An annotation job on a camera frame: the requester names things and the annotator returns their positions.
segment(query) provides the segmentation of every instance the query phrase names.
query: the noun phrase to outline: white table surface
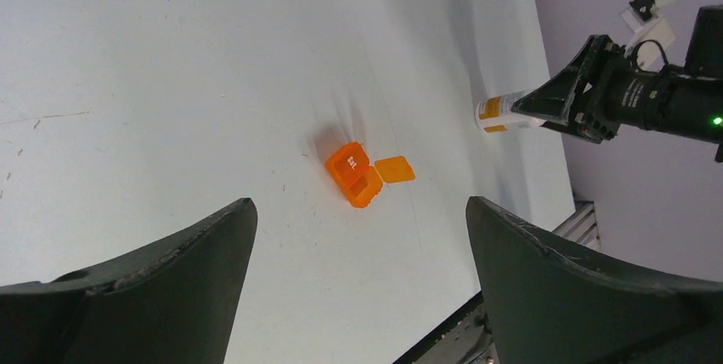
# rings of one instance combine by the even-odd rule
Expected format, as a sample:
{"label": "white table surface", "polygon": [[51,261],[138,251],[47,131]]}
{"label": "white table surface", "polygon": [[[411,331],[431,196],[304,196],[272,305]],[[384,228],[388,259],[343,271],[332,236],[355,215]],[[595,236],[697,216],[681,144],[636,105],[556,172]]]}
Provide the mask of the white table surface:
{"label": "white table surface", "polygon": [[[469,196],[573,211],[559,136],[472,114],[547,78],[534,0],[0,0],[0,284],[251,197],[227,362],[391,362],[478,291]],[[337,139],[417,180],[353,209]]]}

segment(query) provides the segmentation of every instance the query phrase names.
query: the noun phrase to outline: purple wall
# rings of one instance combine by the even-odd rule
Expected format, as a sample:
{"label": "purple wall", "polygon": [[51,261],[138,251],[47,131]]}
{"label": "purple wall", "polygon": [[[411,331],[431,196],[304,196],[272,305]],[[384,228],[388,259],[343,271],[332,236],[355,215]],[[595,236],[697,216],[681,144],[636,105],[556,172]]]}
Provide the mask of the purple wall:
{"label": "purple wall", "polygon": [[[536,0],[552,73],[590,34],[626,43],[618,13],[628,0]],[[678,0],[663,14],[682,64],[697,9],[723,0]],[[597,146],[564,138],[572,187],[595,201],[603,251],[663,271],[723,280],[723,164],[711,144],[623,126]]]}

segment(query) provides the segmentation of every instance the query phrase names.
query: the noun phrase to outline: orange plastic container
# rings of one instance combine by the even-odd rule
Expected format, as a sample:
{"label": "orange plastic container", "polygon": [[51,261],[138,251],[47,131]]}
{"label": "orange plastic container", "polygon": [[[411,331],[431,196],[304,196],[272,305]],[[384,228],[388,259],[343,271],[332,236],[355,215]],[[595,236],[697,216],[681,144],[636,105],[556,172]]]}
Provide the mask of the orange plastic container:
{"label": "orange plastic container", "polygon": [[404,157],[382,159],[375,165],[377,169],[370,165],[359,142],[344,145],[325,163],[329,175],[355,208],[365,208],[372,202],[384,186],[382,179],[389,183],[414,179],[412,167]]}

